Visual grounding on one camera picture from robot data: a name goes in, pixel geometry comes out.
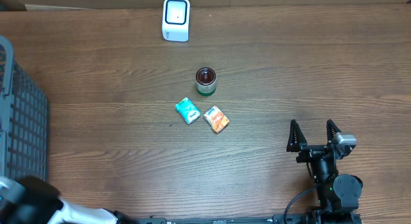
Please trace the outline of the teal tissue pack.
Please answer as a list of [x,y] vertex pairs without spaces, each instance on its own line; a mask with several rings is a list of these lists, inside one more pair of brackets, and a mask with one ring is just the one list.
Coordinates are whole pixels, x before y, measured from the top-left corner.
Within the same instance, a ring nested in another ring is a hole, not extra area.
[[175,109],[188,125],[196,121],[201,115],[200,110],[187,97],[178,102]]

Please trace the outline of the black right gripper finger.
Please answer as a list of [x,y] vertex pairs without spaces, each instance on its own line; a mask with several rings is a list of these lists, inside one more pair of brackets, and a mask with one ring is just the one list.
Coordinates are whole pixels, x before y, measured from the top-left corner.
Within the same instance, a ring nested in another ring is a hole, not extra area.
[[296,120],[290,121],[290,135],[286,147],[287,152],[300,152],[306,149],[308,143]]
[[337,133],[341,132],[341,130],[337,127],[337,125],[331,119],[327,120],[326,129],[327,129],[328,142],[332,142],[332,139],[334,138],[334,136]]

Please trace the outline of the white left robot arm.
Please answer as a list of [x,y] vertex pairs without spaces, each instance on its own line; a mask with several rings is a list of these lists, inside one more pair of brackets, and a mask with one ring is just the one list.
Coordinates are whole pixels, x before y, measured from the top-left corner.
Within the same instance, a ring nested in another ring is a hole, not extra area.
[[33,177],[12,180],[1,177],[2,224],[120,224],[137,221],[118,211],[91,209],[69,203],[60,191]]

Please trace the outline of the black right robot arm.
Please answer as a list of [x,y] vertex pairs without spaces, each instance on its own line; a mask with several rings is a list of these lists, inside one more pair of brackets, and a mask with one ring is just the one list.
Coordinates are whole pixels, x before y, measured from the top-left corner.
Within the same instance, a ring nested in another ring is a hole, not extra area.
[[[326,123],[327,143],[309,145],[296,120],[290,121],[290,135],[286,150],[298,154],[296,162],[305,163],[314,186],[294,197],[283,213],[283,222],[288,223],[361,223],[359,198],[363,182],[354,175],[340,174],[337,161],[348,156],[356,147],[356,137],[342,132],[337,125],[328,120]],[[296,218],[289,217],[292,204],[306,194],[315,191],[319,205],[309,207],[305,214]]]

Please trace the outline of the jar with green lid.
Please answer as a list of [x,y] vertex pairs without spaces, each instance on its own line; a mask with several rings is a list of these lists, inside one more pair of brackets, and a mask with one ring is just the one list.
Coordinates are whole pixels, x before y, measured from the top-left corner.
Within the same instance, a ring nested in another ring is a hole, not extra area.
[[215,71],[210,67],[202,67],[195,76],[196,90],[203,96],[210,96],[216,90],[217,79]]

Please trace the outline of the orange tissue pack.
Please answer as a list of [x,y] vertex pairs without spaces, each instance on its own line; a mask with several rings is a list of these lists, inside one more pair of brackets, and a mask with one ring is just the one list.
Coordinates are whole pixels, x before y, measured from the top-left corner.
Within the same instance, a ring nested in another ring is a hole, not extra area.
[[230,123],[227,116],[217,106],[213,106],[208,110],[204,117],[216,134],[224,130]]

